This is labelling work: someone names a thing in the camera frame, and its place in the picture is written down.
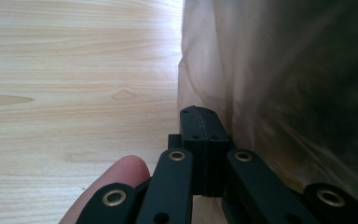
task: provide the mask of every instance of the wooden table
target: wooden table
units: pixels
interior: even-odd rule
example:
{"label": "wooden table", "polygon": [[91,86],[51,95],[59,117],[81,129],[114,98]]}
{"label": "wooden table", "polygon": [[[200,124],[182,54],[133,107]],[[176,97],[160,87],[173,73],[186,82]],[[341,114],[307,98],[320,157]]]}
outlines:
{"label": "wooden table", "polygon": [[178,133],[182,1],[0,1],[0,223],[57,223]]}

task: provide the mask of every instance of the wrinkled plastic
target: wrinkled plastic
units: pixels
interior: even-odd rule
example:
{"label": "wrinkled plastic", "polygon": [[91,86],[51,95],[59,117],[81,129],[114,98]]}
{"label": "wrinkled plastic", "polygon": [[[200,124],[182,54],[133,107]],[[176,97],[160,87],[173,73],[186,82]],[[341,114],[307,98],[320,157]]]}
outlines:
{"label": "wrinkled plastic", "polygon": [[358,200],[358,1],[187,0],[182,51],[179,109],[216,111],[289,187]]}

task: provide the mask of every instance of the plastic bag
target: plastic bag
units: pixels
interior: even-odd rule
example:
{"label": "plastic bag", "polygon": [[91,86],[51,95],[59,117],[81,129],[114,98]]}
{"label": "plastic bag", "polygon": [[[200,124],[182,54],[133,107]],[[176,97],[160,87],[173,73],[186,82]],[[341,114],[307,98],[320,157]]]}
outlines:
{"label": "plastic bag", "polygon": [[188,0],[182,51],[179,109],[216,111],[292,189],[358,199],[358,1]]}

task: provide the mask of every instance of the black mechanical arm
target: black mechanical arm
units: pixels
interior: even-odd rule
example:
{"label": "black mechanical arm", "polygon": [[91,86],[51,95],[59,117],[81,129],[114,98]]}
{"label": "black mechanical arm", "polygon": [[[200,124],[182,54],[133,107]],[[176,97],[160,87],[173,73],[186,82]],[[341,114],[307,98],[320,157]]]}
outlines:
{"label": "black mechanical arm", "polygon": [[136,189],[99,189],[78,224],[191,223],[192,195],[221,197],[230,224],[358,223],[351,195],[323,183],[290,190],[253,151],[235,147],[212,110],[191,106],[180,120],[153,177]]}

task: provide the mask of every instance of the brass ring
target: brass ring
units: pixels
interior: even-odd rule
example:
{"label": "brass ring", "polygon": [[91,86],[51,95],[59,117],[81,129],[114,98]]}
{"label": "brass ring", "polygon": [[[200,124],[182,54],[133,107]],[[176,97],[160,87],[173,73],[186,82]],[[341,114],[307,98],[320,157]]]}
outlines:
{"label": "brass ring", "polygon": [[244,151],[235,153],[235,158],[239,161],[251,161],[253,159],[251,154]]}
{"label": "brass ring", "polygon": [[337,193],[329,189],[319,189],[316,191],[316,195],[322,202],[333,207],[342,207],[345,205],[345,200]]}
{"label": "brass ring", "polygon": [[[109,196],[112,194],[119,194],[120,197],[117,200],[110,201]],[[113,190],[110,190],[109,192],[105,193],[105,195],[103,196],[103,204],[106,206],[109,206],[109,207],[116,206],[116,205],[123,203],[124,200],[126,200],[126,197],[127,197],[127,194],[124,190],[113,189]]]}
{"label": "brass ring", "polygon": [[181,151],[173,151],[168,155],[168,158],[173,161],[182,161],[186,157],[186,154]]}

